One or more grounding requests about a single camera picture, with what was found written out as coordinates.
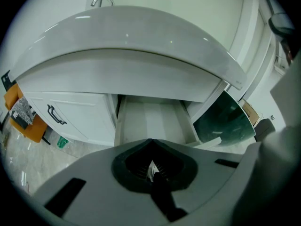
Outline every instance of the cabinet handle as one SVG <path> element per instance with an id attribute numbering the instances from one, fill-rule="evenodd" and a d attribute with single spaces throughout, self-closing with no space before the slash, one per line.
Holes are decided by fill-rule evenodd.
<path id="1" fill-rule="evenodd" d="M 53 114 L 55 108 L 52 105 L 47 104 L 47 106 L 48 106 L 48 110 L 47 110 L 48 114 L 52 117 L 53 120 L 56 121 L 56 123 L 60 123 L 61 125 L 67 124 L 67 122 L 57 119 L 57 117 Z"/>

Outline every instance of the chair leg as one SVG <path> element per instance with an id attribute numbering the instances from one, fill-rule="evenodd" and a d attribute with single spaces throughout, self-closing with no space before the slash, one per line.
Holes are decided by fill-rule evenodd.
<path id="1" fill-rule="evenodd" d="M 45 141 L 48 145 L 51 145 L 50 142 L 48 142 L 44 136 L 42 137 L 42 140 Z"/>

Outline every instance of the white cabinet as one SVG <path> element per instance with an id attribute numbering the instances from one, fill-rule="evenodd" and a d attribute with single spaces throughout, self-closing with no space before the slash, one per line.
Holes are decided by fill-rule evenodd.
<path id="1" fill-rule="evenodd" d="M 71 92 L 27 92 L 40 117 L 61 136 L 114 145 L 115 120 L 111 95 Z"/>

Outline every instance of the cabinet door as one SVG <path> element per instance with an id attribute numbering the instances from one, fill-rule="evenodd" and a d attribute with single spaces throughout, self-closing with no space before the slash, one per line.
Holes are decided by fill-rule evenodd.
<path id="1" fill-rule="evenodd" d="M 43 92 L 58 114 L 80 131 L 90 143 L 114 145 L 116 117 L 107 94 Z"/>
<path id="2" fill-rule="evenodd" d="M 72 125 L 72 123 L 56 108 L 55 104 L 52 103 L 46 95 L 41 92 L 26 93 L 25 97 L 28 99 L 29 104 L 38 113 L 42 120 L 44 120 L 47 125 L 49 125 L 59 135 L 79 141 L 87 140 L 87 138 L 82 133 L 80 133 Z M 51 109 L 48 109 L 48 105 L 54 107 L 53 114 L 55 115 L 55 117 L 66 123 L 62 125 L 61 123 L 56 122 L 55 118 L 51 116 Z"/>

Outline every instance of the black slot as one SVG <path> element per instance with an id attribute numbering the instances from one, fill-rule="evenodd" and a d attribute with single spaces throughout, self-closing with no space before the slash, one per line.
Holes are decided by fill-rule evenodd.
<path id="1" fill-rule="evenodd" d="M 158 140 L 148 139 L 119 154 L 112 162 L 112 173 L 128 190 L 151 193 L 152 183 L 147 179 L 151 161 L 172 191 L 187 188 L 198 171 L 196 162 L 189 156 Z"/>
<path id="2" fill-rule="evenodd" d="M 239 165 L 239 162 L 236 162 L 236 161 L 228 161 L 228 160 L 225 160 L 225 159 L 217 159 L 217 160 L 215 161 L 215 163 L 221 164 L 221 165 L 223 165 L 223 166 L 231 167 L 231 168 L 237 168 L 238 165 Z"/>
<path id="3" fill-rule="evenodd" d="M 53 214 L 61 217 L 76 195 L 79 194 L 86 181 L 78 178 L 72 178 L 50 201 L 45 205 Z"/>

